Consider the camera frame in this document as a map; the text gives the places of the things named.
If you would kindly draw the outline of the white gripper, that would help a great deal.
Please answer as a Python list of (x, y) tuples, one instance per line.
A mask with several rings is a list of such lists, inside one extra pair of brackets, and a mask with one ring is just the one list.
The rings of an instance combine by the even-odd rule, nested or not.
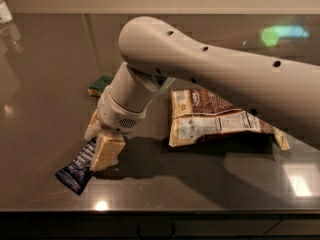
[[(107, 86), (98, 100), (97, 111), (93, 112), (84, 133), (86, 141), (96, 138), (90, 170), (102, 171), (118, 164), (118, 155), (125, 147), (122, 134), (133, 132), (145, 116), (145, 110), (132, 112), (121, 107), (112, 97), (111, 87)], [(101, 127), (122, 134), (102, 133)]]

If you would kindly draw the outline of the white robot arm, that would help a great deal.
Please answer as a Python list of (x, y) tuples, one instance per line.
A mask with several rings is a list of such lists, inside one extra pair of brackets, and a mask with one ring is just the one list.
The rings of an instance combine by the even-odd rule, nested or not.
[(312, 147), (320, 145), (318, 66), (198, 42), (152, 17), (129, 21), (119, 35), (123, 58), (85, 132), (96, 142), (90, 168), (118, 162), (124, 135), (176, 79), (195, 83)]

